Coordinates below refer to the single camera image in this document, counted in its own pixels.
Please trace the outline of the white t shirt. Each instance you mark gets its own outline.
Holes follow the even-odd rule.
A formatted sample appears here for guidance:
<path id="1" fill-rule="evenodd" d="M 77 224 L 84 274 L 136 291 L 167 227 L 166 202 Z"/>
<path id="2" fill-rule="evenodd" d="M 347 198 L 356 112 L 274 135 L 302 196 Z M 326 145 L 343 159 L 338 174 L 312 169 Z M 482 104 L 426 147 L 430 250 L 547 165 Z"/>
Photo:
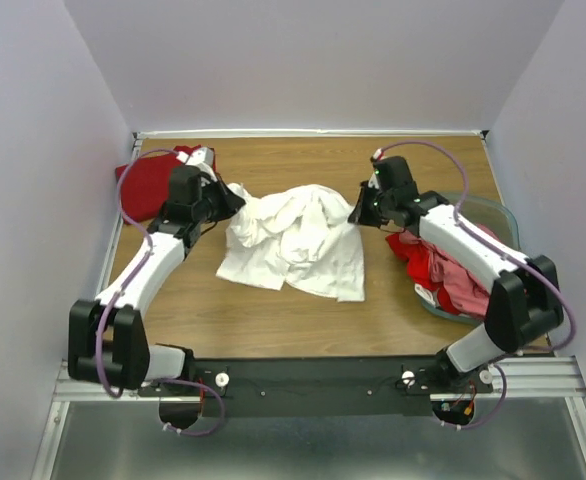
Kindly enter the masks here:
<path id="1" fill-rule="evenodd" d="M 365 300 L 364 249 L 348 222 L 353 207 L 337 191 L 311 184 L 245 201 L 226 228 L 220 279 L 251 287 L 300 291 L 339 302 Z"/>

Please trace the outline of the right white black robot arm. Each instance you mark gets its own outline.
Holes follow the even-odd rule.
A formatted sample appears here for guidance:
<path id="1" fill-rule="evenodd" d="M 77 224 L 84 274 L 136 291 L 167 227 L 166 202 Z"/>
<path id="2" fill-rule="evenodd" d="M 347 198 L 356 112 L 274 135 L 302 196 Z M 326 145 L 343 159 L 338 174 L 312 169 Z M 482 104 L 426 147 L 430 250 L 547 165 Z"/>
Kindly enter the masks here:
<path id="1" fill-rule="evenodd" d="M 371 227 L 394 223 L 442 249 L 489 293 L 484 322 L 440 350 L 417 380 L 456 391 L 478 368 L 562 324 L 557 271 L 548 257 L 515 251 L 469 223 L 444 196 L 419 193 L 403 157 L 376 155 L 371 163 L 373 174 L 362 182 L 349 222 Z"/>

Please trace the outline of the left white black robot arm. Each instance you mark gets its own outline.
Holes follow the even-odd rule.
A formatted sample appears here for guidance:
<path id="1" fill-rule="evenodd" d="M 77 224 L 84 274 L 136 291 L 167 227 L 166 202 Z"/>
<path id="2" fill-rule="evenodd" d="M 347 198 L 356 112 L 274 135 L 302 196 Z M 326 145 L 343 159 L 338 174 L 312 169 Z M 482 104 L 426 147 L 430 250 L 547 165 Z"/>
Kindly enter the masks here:
<path id="1" fill-rule="evenodd" d="M 209 165 L 174 168 L 167 200 L 144 228 L 136 255 L 95 299 L 78 300 L 70 309 L 70 377 L 99 383 L 113 398 L 156 380 L 174 395 L 187 393 L 195 380 L 191 350 L 149 344 L 143 318 L 200 239 L 203 225 L 230 219 L 243 205 Z"/>

